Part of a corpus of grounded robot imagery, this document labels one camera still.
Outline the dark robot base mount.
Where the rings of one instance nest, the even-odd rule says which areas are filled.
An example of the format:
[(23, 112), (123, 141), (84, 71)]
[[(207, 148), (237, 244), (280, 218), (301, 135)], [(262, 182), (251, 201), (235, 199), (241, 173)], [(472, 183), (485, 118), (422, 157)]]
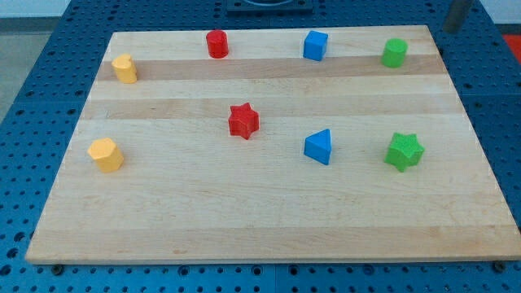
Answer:
[(225, 0), (228, 15), (313, 11), (313, 0)]

